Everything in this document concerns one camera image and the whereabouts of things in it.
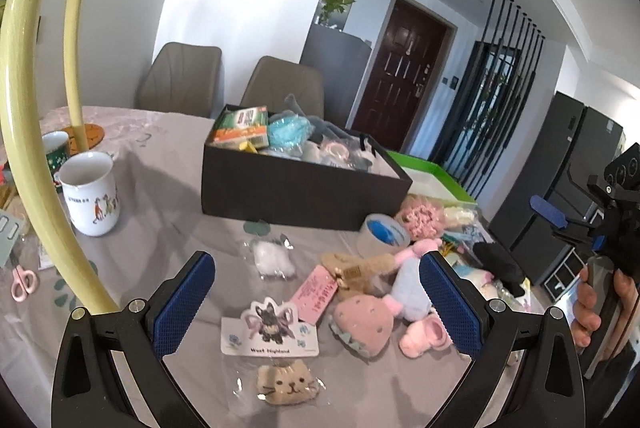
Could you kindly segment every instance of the green mug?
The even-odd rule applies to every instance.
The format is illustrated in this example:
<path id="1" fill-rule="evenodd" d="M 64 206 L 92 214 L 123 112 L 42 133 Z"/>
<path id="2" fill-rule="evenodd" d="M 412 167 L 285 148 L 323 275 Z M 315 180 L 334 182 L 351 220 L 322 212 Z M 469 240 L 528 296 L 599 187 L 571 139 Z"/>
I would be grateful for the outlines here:
<path id="1" fill-rule="evenodd" d="M 42 146 L 47 157 L 53 184 L 56 186 L 56 191 L 60 193 L 62 185 L 58 180 L 58 170 L 69 158 L 69 135 L 63 131 L 44 134 L 42 136 Z"/>

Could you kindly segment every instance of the chair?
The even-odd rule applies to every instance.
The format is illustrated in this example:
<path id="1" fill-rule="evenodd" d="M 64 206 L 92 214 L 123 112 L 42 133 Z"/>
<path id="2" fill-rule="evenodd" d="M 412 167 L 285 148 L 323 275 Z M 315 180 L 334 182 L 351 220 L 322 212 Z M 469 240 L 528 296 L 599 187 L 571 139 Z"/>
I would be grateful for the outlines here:
<path id="1" fill-rule="evenodd" d="M 138 88 L 136 107 L 210 117 L 221 63 L 217 46 L 165 44 Z"/>
<path id="2" fill-rule="evenodd" d="M 322 75 L 310 66 L 263 56 L 255 66 L 242 96 L 241 106 L 266 106 L 278 113 L 287 109 L 284 98 L 292 93 L 306 115 L 324 119 Z"/>

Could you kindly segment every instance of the white mug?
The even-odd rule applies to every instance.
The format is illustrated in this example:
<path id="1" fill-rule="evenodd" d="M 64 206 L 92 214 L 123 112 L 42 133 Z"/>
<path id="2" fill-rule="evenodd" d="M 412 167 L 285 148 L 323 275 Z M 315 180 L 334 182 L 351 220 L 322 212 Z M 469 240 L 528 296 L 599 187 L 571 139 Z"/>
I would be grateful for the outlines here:
<path id="1" fill-rule="evenodd" d="M 71 157 L 58 172 L 71 222 L 88 236 L 108 233 L 120 216 L 112 169 L 108 154 L 84 152 Z"/>

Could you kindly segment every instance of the door frame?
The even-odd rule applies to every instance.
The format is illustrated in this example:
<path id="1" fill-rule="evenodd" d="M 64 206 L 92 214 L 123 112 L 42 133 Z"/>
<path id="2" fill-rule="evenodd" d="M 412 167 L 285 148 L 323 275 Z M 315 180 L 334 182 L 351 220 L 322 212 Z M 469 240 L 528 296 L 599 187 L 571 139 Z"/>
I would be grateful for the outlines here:
<path id="1" fill-rule="evenodd" d="M 351 128 L 351 126 L 353 125 L 353 121 L 355 120 L 356 114 L 358 112 L 358 108 L 360 107 L 360 103 L 362 102 L 362 96 L 364 95 L 364 91 L 367 88 L 369 77 L 371 76 L 371 71 L 373 70 L 373 65 L 376 62 L 378 53 L 380 52 L 380 47 L 382 46 L 382 42 L 385 37 L 386 28 L 388 27 L 389 20 L 391 19 L 391 14 L 394 10 L 394 7 L 396 6 L 397 1 L 398 0 L 391 0 L 389 2 L 388 8 L 386 9 L 385 19 L 382 23 L 382 27 L 380 27 L 380 32 L 378 33 L 378 39 L 376 39 L 376 44 L 373 47 L 373 50 L 371 51 L 371 55 L 369 56 L 367 67 L 364 69 L 364 74 L 362 75 L 362 79 L 360 80 L 360 86 L 358 87 L 358 91 L 356 92 L 356 97 L 353 101 L 353 105 L 351 106 L 351 111 L 349 112 L 349 118 L 347 119 L 347 123 L 346 123 L 347 129 Z M 402 142 L 402 147 L 400 148 L 400 152 L 405 153 L 414 142 L 414 139 L 420 129 L 420 125 L 422 125 L 422 122 L 424 121 L 424 118 L 427 114 L 431 101 L 433 100 L 433 96 L 436 92 L 435 88 L 437 87 L 438 80 L 442 76 L 444 67 L 447 64 L 447 59 L 449 59 L 449 53 L 451 51 L 451 47 L 453 46 L 453 41 L 456 37 L 456 33 L 458 32 L 458 28 L 449 20 L 444 19 L 438 13 L 435 13 L 430 8 L 425 7 L 424 5 L 422 5 L 421 3 L 418 3 L 415 0 L 402 0 L 402 1 L 405 3 L 408 3 L 412 7 L 427 14 L 429 17 L 437 20 L 439 23 L 447 27 L 447 30 L 444 34 L 444 38 L 442 40 L 442 45 L 440 45 L 440 51 L 438 52 L 438 57 L 436 58 L 433 68 L 431 69 L 431 76 L 420 98 L 420 102 L 418 103 L 418 108 L 415 111 L 414 118 L 411 121 L 411 125 L 409 126 L 409 130 L 407 130 L 407 133 L 404 137 L 404 141 Z"/>

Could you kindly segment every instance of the metal screw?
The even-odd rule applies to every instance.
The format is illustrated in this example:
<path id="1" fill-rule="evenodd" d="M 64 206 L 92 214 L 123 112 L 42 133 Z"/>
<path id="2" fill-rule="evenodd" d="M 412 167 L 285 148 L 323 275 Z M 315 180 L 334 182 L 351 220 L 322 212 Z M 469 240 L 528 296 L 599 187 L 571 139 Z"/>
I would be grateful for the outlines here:
<path id="1" fill-rule="evenodd" d="M 562 311 L 560 309 L 558 309 L 558 307 L 551 307 L 549 309 L 549 314 L 551 314 L 551 317 L 554 319 L 562 319 L 564 318 L 564 315 L 562 314 Z"/>
<path id="2" fill-rule="evenodd" d="M 503 313 L 507 309 L 507 305 L 502 300 L 491 300 L 489 306 L 492 311 L 497 313 Z"/>
<path id="3" fill-rule="evenodd" d="M 74 311 L 71 313 L 71 317 L 73 319 L 80 319 L 84 317 L 84 307 L 78 307 L 74 309 Z"/>
<path id="4" fill-rule="evenodd" d="M 129 310 L 132 313 L 139 313 L 142 309 L 145 308 L 145 300 L 133 300 L 130 304 L 129 304 Z"/>

